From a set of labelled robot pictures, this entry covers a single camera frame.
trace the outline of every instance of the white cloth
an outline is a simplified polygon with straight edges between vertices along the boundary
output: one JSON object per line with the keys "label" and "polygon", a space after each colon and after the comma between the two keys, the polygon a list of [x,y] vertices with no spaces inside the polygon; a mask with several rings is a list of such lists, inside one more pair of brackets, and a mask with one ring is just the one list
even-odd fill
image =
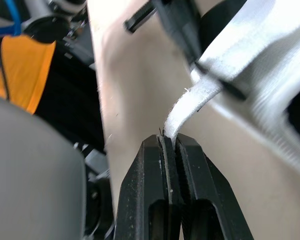
{"label": "white cloth", "polygon": [[[192,71],[196,84],[174,105],[164,125],[165,135],[175,143],[183,123],[220,92],[217,78],[253,82],[252,87],[259,90],[250,97],[257,124],[282,150],[284,159],[300,170],[300,146],[294,144],[300,137],[287,136],[287,124],[265,123],[265,119],[283,117],[289,101],[300,91],[300,0],[247,0],[199,63],[208,74]],[[277,112],[269,111],[269,102]]]}

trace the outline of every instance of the beige fabric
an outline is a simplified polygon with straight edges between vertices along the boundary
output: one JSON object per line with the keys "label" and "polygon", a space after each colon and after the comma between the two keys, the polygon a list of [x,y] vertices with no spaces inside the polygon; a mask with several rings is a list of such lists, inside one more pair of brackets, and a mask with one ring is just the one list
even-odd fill
{"label": "beige fabric", "polygon": [[[173,104],[191,86],[186,61],[157,16],[133,35],[124,31],[124,20],[144,2],[120,4],[108,24],[98,24],[103,18],[98,13],[109,15],[117,1],[106,1],[104,8],[104,1],[88,2],[115,209],[142,140],[159,132]],[[213,6],[213,0],[198,3],[205,12]],[[300,175],[247,123],[221,112],[209,104],[181,132],[195,138],[226,176],[256,240],[300,240]]]}

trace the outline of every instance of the gray seat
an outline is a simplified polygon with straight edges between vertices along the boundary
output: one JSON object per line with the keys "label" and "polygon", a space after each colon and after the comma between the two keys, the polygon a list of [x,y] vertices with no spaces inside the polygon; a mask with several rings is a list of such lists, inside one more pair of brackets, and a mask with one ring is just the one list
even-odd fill
{"label": "gray seat", "polygon": [[81,154],[0,99],[0,240],[80,240],[85,207]]}

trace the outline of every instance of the white fabric strap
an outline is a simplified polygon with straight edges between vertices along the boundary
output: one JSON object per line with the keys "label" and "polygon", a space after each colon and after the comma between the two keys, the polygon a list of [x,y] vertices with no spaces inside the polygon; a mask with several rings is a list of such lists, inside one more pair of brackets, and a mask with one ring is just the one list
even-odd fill
{"label": "white fabric strap", "polygon": [[203,53],[199,63],[208,74],[174,105],[165,135],[175,143],[184,122],[220,92],[217,78],[232,81],[268,46],[299,27],[300,0],[247,0]]}

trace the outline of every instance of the black metal bracket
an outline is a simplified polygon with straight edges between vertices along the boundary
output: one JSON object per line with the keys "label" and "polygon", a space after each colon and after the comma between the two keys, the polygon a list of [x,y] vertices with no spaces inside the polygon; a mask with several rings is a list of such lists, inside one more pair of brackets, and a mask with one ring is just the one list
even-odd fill
{"label": "black metal bracket", "polygon": [[125,28],[134,33],[155,12],[158,12],[164,30],[183,50],[187,61],[192,63],[201,57],[200,13],[194,0],[150,0],[130,19]]}

